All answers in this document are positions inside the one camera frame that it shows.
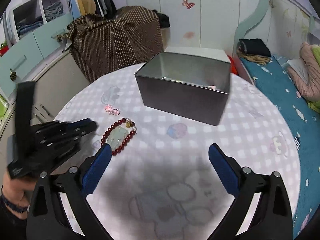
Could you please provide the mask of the person left hand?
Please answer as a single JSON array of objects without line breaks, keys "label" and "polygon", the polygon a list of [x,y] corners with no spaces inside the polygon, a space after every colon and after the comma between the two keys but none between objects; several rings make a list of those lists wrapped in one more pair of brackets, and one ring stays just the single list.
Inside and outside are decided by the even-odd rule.
[{"label": "person left hand", "polygon": [[16,178],[12,179],[8,170],[3,176],[3,196],[18,207],[28,207],[30,201],[25,195],[27,191],[34,191],[37,179]]}]

